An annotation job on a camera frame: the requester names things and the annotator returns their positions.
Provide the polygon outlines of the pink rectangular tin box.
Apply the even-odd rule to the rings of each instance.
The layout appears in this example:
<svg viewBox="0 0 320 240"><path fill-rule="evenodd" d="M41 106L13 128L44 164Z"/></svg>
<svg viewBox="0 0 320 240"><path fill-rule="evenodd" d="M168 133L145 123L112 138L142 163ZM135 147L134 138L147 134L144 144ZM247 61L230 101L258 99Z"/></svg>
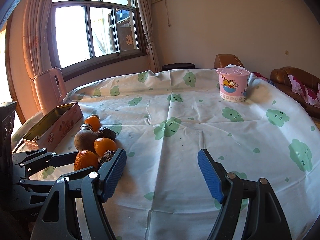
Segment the pink rectangular tin box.
<svg viewBox="0 0 320 240"><path fill-rule="evenodd" d="M25 134L23 142L28 150L53 151L82 116L77 102L57 106Z"/></svg>

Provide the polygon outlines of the brown round fruit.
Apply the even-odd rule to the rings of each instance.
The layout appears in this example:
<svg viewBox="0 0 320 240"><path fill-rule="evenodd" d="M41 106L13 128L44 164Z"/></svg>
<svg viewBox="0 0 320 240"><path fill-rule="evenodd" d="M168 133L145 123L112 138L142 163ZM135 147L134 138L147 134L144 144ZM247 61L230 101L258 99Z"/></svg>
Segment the brown round fruit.
<svg viewBox="0 0 320 240"><path fill-rule="evenodd" d="M74 137L74 146L78 151L88 150L96 153L94 142L98 139L97 133L89 124L82 124Z"/></svg>

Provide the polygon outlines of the dark speckled fruit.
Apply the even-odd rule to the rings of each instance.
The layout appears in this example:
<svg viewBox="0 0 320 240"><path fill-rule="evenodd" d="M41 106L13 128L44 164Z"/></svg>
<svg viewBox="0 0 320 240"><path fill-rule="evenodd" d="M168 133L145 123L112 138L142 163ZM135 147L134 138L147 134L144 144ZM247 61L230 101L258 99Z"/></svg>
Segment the dark speckled fruit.
<svg viewBox="0 0 320 240"><path fill-rule="evenodd" d="M99 167L103 165L103 163L110 161L113 158L114 154L115 154L115 151L112 151L112 150L106 151L99 161Z"/></svg>

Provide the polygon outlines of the far small orange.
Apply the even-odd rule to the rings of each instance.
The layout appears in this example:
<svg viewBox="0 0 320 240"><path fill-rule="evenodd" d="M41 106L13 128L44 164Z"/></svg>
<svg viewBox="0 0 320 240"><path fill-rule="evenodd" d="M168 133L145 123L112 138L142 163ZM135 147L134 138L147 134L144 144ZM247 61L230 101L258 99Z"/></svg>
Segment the far small orange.
<svg viewBox="0 0 320 240"><path fill-rule="evenodd" d="M92 127L92 130L96 132L100 128L100 119L97 115L91 115L85 119L85 123Z"/></svg>

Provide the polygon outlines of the dark wrinkled passion fruit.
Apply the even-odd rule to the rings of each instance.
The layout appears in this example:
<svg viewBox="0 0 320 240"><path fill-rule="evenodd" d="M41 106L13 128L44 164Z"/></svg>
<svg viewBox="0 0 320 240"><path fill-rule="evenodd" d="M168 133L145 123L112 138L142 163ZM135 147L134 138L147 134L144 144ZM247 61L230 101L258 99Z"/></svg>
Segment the dark wrinkled passion fruit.
<svg viewBox="0 0 320 240"><path fill-rule="evenodd" d="M117 134L107 127L100 127L97 131L97 136L98 138L107 138L115 141Z"/></svg>

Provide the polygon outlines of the pink electric kettle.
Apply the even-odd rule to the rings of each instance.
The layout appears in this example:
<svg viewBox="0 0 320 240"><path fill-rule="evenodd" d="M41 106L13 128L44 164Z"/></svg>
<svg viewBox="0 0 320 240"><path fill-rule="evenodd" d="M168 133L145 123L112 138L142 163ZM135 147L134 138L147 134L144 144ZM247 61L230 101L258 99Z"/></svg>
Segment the pink electric kettle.
<svg viewBox="0 0 320 240"><path fill-rule="evenodd" d="M63 104L67 89L59 67L51 68L36 75L34 83L43 115Z"/></svg>

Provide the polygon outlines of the white green-cloud tablecloth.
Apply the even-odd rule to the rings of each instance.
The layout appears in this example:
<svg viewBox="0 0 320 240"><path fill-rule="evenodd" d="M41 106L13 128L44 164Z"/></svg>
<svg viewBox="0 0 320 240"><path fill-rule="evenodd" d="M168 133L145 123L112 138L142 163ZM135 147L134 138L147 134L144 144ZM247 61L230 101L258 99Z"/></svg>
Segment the white green-cloud tablecloth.
<svg viewBox="0 0 320 240"><path fill-rule="evenodd" d="M104 209L117 239L207 239L221 205L197 163L207 149L239 178L266 178L293 239L319 217L319 130L303 107L251 75L243 102L223 100L213 69L143 72L68 93L116 133L127 163Z"/></svg>

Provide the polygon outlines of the left pink curtain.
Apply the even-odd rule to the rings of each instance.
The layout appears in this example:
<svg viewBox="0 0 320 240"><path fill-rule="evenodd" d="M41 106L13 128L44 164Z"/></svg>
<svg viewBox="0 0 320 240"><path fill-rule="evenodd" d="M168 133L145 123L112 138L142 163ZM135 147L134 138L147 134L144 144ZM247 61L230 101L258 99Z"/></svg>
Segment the left pink curtain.
<svg viewBox="0 0 320 240"><path fill-rule="evenodd" d="M22 28L22 45L25 67L30 79L33 99L41 109L34 77L44 72L44 45L52 0L27 0Z"/></svg>

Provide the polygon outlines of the pink curtain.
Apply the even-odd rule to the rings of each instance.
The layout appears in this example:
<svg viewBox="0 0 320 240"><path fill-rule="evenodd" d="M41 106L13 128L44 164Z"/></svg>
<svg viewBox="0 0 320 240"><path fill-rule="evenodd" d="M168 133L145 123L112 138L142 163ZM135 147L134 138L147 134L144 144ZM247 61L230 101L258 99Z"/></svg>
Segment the pink curtain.
<svg viewBox="0 0 320 240"><path fill-rule="evenodd" d="M33 99L41 109L34 77L44 72L44 45L52 0L27 0L22 28L22 45L25 67L30 79Z"/></svg>
<svg viewBox="0 0 320 240"><path fill-rule="evenodd" d="M148 55L149 67L154 73L157 73L161 71L161 68L159 66L157 50L153 40L151 0L137 0L137 3L144 35L148 44L146 52Z"/></svg>

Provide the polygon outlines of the pink cartoon lidded cup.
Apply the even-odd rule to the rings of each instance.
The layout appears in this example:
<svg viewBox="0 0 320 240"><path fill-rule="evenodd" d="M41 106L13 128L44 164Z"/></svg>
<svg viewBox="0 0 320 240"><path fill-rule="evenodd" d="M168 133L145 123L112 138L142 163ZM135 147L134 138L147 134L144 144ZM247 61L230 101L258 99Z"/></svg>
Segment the pink cartoon lidded cup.
<svg viewBox="0 0 320 240"><path fill-rule="evenodd" d="M246 100L251 72L243 68L226 67L216 70L219 76L220 97L230 102Z"/></svg>

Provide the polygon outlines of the pink floral cushion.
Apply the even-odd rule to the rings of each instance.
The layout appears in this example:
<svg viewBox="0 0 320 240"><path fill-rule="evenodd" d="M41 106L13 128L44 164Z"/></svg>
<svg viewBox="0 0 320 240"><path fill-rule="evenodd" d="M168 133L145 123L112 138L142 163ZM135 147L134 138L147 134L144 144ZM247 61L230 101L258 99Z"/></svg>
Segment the pink floral cushion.
<svg viewBox="0 0 320 240"><path fill-rule="evenodd" d="M313 90L302 84L295 76L288 75L288 77L291 82L291 91L300 95L308 105L319 108L319 83L317 83L317 89Z"/></svg>

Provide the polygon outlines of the brown leather sofa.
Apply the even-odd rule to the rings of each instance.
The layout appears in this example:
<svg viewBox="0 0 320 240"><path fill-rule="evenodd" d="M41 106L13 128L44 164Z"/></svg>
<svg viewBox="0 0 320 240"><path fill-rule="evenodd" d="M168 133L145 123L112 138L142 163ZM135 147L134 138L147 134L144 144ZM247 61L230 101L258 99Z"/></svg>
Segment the brown leather sofa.
<svg viewBox="0 0 320 240"><path fill-rule="evenodd" d="M296 100L308 115L319 119L319 78L295 67L274 69L270 75L276 87Z"/></svg>

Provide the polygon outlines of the black round stool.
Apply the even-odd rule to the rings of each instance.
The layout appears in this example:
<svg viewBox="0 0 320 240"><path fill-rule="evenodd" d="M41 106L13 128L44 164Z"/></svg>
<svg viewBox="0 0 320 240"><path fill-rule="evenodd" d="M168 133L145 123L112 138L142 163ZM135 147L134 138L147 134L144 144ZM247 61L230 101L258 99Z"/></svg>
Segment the black round stool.
<svg viewBox="0 0 320 240"><path fill-rule="evenodd" d="M163 65L161 71L169 71L175 69L195 69L195 64L193 63L171 63Z"/></svg>

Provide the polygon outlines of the right pink curtain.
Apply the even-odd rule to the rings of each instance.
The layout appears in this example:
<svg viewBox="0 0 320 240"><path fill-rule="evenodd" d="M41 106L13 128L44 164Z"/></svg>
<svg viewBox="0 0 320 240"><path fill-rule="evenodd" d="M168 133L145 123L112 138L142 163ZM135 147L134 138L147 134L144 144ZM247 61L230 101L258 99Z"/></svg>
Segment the right pink curtain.
<svg viewBox="0 0 320 240"><path fill-rule="evenodd" d="M144 35L148 44L146 52L148 55L149 67L154 73L157 73L161 71L161 68L159 66L157 50L153 40L151 0L137 0L137 3Z"/></svg>

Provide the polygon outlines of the window with dark frame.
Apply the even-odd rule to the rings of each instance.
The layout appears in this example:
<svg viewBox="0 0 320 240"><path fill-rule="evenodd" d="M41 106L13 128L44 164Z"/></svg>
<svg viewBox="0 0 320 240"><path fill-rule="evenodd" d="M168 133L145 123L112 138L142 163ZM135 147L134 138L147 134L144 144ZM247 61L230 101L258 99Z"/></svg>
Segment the window with dark frame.
<svg viewBox="0 0 320 240"><path fill-rule="evenodd" d="M65 80L146 55L137 0L52 0L48 32Z"/></svg>

